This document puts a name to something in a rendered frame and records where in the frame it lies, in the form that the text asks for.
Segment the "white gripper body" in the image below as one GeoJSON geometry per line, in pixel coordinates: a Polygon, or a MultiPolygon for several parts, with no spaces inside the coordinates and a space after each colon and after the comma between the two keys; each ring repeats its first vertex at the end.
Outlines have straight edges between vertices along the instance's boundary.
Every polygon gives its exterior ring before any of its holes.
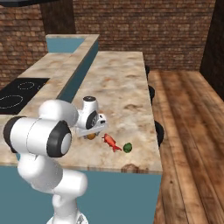
{"type": "Polygon", "coordinates": [[[84,137],[89,134],[101,132],[101,131],[105,130],[107,127],[108,127],[108,124],[105,122],[105,123],[99,123],[99,124],[95,125],[92,129],[76,128],[75,132],[76,132],[77,137],[84,137]]]}

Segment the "red fish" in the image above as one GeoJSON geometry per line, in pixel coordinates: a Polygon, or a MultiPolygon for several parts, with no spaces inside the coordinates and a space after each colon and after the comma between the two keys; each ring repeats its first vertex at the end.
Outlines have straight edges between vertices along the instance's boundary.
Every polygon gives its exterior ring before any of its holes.
{"type": "Polygon", "coordinates": [[[104,142],[105,142],[109,147],[112,148],[113,152],[116,152],[116,151],[120,151],[120,150],[121,150],[121,148],[118,147],[118,146],[116,145],[116,141],[115,141],[115,139],[114,139],[112,136],[110,136],[109,134],[105,134],[105,135],[102,137],[102,139],[104,140],[104,142]]]}

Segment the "teal island counter cabinet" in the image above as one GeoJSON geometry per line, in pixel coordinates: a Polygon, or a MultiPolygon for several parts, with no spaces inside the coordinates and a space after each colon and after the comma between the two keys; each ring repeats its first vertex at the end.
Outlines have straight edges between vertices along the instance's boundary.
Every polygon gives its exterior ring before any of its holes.
{"type": "Polygon", "coordinates": [[[50,34],[48,53],[23,72],[47,83],[21,113],[36,116],[48,99],[67,99],[76,107],[92,95],[107,117],[106,133],[118,146],[112,150],[101,136],[75,136],[59,163],[87,175],[87,192],[78,199],[89,224],[152,224],[162,177],[151,99],[141,52],[101,52],[95,34],[50,34]]]}

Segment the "black hob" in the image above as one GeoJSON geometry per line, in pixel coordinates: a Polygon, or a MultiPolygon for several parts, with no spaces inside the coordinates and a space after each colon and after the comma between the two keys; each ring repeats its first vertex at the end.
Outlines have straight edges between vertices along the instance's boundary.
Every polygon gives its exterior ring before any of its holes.
{"type": "Polygon", "coordinates": [[[16,78],[0,90],[0,115],[17,115],[48,78],[16,78]]]}

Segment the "dark wooden tall cupboard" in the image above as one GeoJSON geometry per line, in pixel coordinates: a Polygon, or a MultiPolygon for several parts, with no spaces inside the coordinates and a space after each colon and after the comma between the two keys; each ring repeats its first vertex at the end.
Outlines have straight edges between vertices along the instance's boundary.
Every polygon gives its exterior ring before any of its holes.
{"type": "Polygon", "coordinates": [[[200,73],[224,101],[224,0],[216,0],[200,73]]]}
{"type": "Polygon", "coordinates": [[[73,0],[54,0],[40,5],[45,34],[75,34],[73,0]]]}

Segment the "dark range hood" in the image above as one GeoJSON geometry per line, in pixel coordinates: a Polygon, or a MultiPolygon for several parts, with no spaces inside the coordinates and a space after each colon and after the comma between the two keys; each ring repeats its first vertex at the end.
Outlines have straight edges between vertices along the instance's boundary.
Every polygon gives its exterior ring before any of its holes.
{"type": "Polygon", "coordinates": [[[0,5],[3,7],[23,7],[34,4],[42,4],[46,0],[0,0],[0,5]]]}

